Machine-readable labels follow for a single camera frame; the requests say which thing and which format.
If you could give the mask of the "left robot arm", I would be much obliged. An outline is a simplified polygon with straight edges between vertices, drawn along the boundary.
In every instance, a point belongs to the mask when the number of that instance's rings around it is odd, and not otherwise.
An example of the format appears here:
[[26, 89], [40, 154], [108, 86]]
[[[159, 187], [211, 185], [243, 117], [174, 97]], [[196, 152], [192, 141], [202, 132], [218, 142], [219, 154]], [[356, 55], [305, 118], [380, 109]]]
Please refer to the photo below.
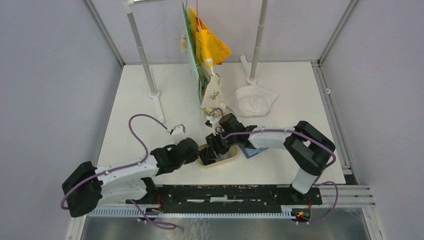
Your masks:
[[199, 146], [188, 137], [121, 164], [93, 166], [90, 161], [83, 162], [63, 182], [60, 207], [77, 218], [98, 206], [126, 200], [151, 204], [157, 198], [153, 177], [172, 173], [198, 157]]

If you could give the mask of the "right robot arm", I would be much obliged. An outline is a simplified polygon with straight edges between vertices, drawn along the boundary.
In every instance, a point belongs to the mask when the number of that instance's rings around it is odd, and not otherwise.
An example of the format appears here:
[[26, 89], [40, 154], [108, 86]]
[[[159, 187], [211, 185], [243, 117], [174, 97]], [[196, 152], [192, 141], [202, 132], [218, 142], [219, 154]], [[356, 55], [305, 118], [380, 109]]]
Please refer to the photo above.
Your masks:
[[245, 126], [234, 114], [228, 113], [217, 122], [214, 130], [205, 138], [206, 146], [199, 152], [204, 166], [222, 161], [233, 146], [253, 154], [263, 149], [288, 151], [299, 167], [288, 191], [289, 199], [295, 204], [302, 204], [309, 198], [310, 188], [336, 161], [335, 144], [304, 120], [286, 128], [266, 128]]

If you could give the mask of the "blue leather card holder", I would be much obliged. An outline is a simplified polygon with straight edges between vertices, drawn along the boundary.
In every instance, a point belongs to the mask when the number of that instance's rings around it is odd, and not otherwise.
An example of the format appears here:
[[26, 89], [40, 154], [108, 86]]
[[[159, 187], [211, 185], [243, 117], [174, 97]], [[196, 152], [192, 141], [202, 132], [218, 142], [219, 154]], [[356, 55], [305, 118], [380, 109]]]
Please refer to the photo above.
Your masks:
[[263, 148], [244, 148], [241, 147], [240, 150], [243, 153], [243, 155], [246, 157], [246, 159], [250, 159], [264, 151], [266, 151], [268, 148], [263, 147]]

